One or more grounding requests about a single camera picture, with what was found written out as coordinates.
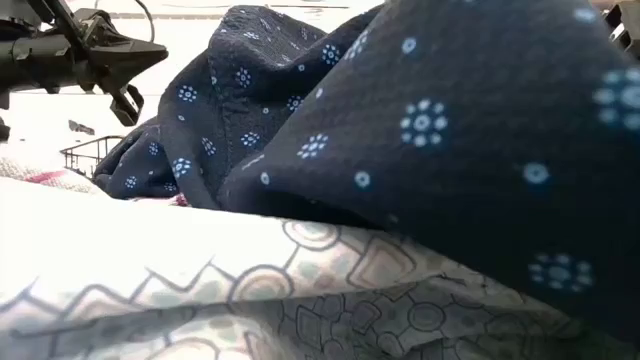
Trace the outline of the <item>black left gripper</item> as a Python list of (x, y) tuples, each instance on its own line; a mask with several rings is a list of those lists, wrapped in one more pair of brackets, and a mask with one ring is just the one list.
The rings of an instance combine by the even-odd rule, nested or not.
[(144, 100), (130, 82), (168, 57), (165, 46), (121, 34), (103, 10), (81, 8), (71, 15), (67, 40), (74, 74), (87, 93), (98, 87), (112, 98), (110, 110), (123, 126), (138, 123)]

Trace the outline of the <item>pale blue patterned shirt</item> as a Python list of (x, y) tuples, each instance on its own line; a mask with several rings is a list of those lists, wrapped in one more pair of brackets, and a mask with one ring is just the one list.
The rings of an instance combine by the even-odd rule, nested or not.
[(406, 237), (0, 179), (0, 360), (640, 360)]

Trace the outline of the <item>navy white-dotted cloth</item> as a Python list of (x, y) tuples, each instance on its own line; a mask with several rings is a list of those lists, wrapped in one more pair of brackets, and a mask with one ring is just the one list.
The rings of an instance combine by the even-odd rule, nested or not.
[(590, 0), (232, 7), (94, 180), (407, 235), (640, 346), (640, 63)]

